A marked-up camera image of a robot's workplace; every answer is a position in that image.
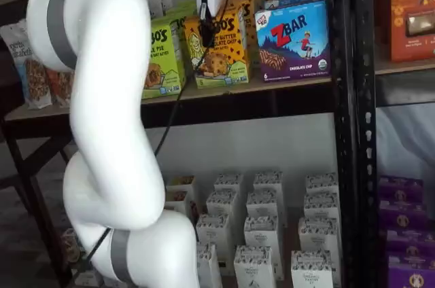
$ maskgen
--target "shelf board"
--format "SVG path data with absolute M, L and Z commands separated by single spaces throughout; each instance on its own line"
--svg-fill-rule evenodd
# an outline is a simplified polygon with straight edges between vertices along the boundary
M 240 94 L 247 92 L 259 92 L 266 90 L 277 90 L 283 88 L 292 88 L 299 86 L 312 86 L 315 84 L 327 84 L 331 82 L 330 77 L 325 78 L 317 78 L 317 79 L 302 79 L 298 81 L 292 82 L 271 82 L 264 83 L 260 76 L 254 77 L 248 84 L 238 84 L 236 86 L 227 86 L 222 88 L 205 88 L 198 89 L 196 87 L 195 81 L 191 81 L 187 84 L 187 87 L 181 97 L 182 101 L 192 100 L 192 99 L 201 99 L 201 98 L 209 98 L 209 97 L 217 97 L 217 96 L 225 96 L 228 94 Z M 162 96 L 158 98 L 152 98 L 148 100 L 142 100 L 142 105 L 155 105 L 158 103 L 173 103 L 177 100 L 177 95 L 173 96 Z M 14 120 L 27 120 L 34 118 L 43 118 L 50 116 L 58 116 L 58 115 L 67 115 L 69 114 L 69 108 L 61 108 L 57 104 L 52 106 L 38 109 L 38 110 L 29 110 L 26 105 L 23 105 L 6 115 L 5 120 L 14 121 Z
M 435 69 L 435 58 L 415 60 L 411 62 L 392 62 L 386 45 L 375 46 L 376 75 L 405 73 Z

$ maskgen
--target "black shelf post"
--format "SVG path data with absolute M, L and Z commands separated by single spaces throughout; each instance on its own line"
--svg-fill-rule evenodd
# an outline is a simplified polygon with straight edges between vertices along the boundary
M 358 117 L 358 193 L 360 201 L 362 287 L 378 287 L 379 251 L 373 0 L 353 0 L 354 77 Z
M 341 233 L 346 288 L 360 286 L 360 238 L 357 181 L 355 91 L 353 87 L 352 30 L 350 0 L 326 0 L 334 122 L 341 204 Z

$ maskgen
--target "cardboard box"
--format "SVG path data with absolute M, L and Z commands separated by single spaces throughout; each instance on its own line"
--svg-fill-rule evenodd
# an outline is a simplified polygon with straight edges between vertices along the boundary
M 287 206 L 284 202 L 283 173 L 281 171 L 270 171 L 256 173 L 254 177 L 254 189 L 268 188 L 274 190 L 277 195 L 279 222 L 287 227 Z
M 177 211 L 175 210 L 175 208 L 173 206 L 169 206 L 169 205 L 165 205 L 163 207 L 163 210 L 167 210 L 167 211 Z
M 203 213 L 199 188 L 195 176 L 176 176 L 166 185 L 168 192 L 185 191 L 190 204 L 191 219 L 194 223 L 198 221 L 199 214 Z
M 435 0 L 391 0 L 389 12 L 391 59 L 399 62 L 434 57 Z
M 166 16 L 176 14 L 183 10 L 190 10 L 196 13 L 196 0 L 178 0 L 177 6 L 174 6 L 166 11 Z
M 183 213 L 190 219 L 190 203 L 187 198 L 187 192 L 166 192 L 164 205 L 173 208 L 174 211 Z
M 74 275 L 77 269 L 72 268 L 71 272 Z M 80 273 L 74 283 L 82 287 L 100 287 L 103 284 L 103 276 L 95 269 L 87 270 Z
M 246 201 L 247 186 L 243 174 L 220 174 L 214 183 L 215 190 L 230 189 L 239 193 L 242 202 Z
M 183 5 L 181 7 L 176 7 L 171 9 L 171 12 L 167 12 L 167 15 L 164 18 L 160 18 L 159 20 L 168 20 L 172 25 L 174 24 L 177 27 L 177 34 L 179 38 L 179 45 L 181 49 L 181 55 L 183 58 L 183 66 L 186 75 L 190 75 L 193 73 L 192 63 L 190 62 L 190 54 L 188 44 L 186 42 L 186 35 L 184 22 L 188 16 L 196 15 L 196 2 L 194 4 Z
M 177 25 L 163 18 L 151 26 L 151 59 L 142 99 L 179 94 L 186 83 Z
M 196 244 L 196 265 L 200 288 L 222 288 L 218 255 L 214 244 Z
M 253 247 L 270 247 L 275 279 L 282 281 L 285 277 L 283 265 L 283 235 L 277 217 L 248 217 L 245 221 L 246 245 Z
M 408 256 L 435 257 L 435 233 L 416 230 L 388 230 L 389 252 Z
M 297 288 L 333 288 L 329 252 L 292 251 L 292 280 Z
M 304 197 L 305 217 L 332 218 L 337 220 L 338 245 L 341 246 L 340 204 L 336 193 L 307 193 Z
M 268 188 L 248 193 L 246 209 L 250 217 L 258 218 L 270 215 L 279 219 L 277 195 L 274 190 Z
M 314 0 L 270 0 L 264 3 L 265 10 L 275 10 L 285 6 L 299 5 Z
M 325 1 L 259 11 L 256 26 L 266 82 L 329 76 Z
M 429 226 L 426 206 L 420 203 L 379 201 L 379 226 L 427 230 Z
M 239 288 L 276 288 L 270 247 L 238 246 L 234 258 Z
M 435 287 L 435 259 L 390 254 L 388 256 L 388 287 Z
M 227 214 L 200 215 L 196 233 L 201 243 L 216 246 L 217 260 L 222 276 L 234 275 L 235 245 L 232 240 L 230 218 Z
M 337 220 L 331 218 L 301 218 L 298 226 L 300 248 L 303 251 L 329 251 L 332 281 L 341 287 L 341 246 L 338 244 Z
M 230 7 L 242 7 L 243 19 L 246 25 L 247 35 L 247 51 L 251 62 L 251 70 L 260 70 L 260 57 L 258 55 L 258 40 L 256 29 L 256 12 L 259 11 L 264 4 L 264 0 L 229 0 Z
M 305 187 L 307 189 L 307 193 L 329 192 L 340 196 L 338 177 L 336 173 L 307 175 L 305 177 Z
M 378 196 L 382 200 L 423 203 L 423 181 L 383 175 L 378 182 Z
M 63 248 L 67 254 L 68 263 L 76 264 L 82 257 L 81 245 L 73 228 L 69 228 L 62 233 L 60 238 Z
M 236 245 L 244 245 L 243 220 L 246 211 L 242 208 L 240 194 L 232 189 L 215 190 L 207 199 L 207 210 L 211 215 L 229 215 L 230 228 Z
M 109 288 L 133 288 L 134 285 L 130 285 L 128 283 L 121 283 L 120 281 L 113 280 L 110 278 L 103 277 L 104 286 Z
M 214 47 L 204 57 L 195 73 L 198 88 L 231 86 L 248 83 L 250 80 L 247 32 L 242 7 L 227 8 L 215 34 Z M 199 33 L 198 16 L 186 18 L 186 40 L 190 49 L 193 69 L 200 62 L 206 48 Z

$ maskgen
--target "blue box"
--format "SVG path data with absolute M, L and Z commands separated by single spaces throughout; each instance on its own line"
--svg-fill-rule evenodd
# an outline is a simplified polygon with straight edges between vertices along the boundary
M 264 3 L 265 10 L 274 10 L 279 7 L 289 6 L 289 5 L 298 5 L 301 3 L 306 3 L 307 1 L 315 1 L 315 0 L 272 0 Z
M 329 76 L 325 1 L 259 11 L 256 29 L 266 82 Z

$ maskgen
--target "purple box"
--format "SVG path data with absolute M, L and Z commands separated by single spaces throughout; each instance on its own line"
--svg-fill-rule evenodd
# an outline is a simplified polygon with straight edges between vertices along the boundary
M 435 287 L 435 259 L 431 257 L 411 257 L 395 253 L 389 254 L 388 287 Z
M 424 204 L 386 200 L 379 202 L 380 228 L 426 230 L 428 224 L 428 212 Z
M 283 81 L 330 75 L 324 0 L 256 13 L 263 79 Z
M 381 176 L 378 182 L 380 200 L 423 203 L 423 181 L 397 176 Z
M 388 230 L 387 251 L 409 256 L 435 257 L 435 233 L 416 230 Z

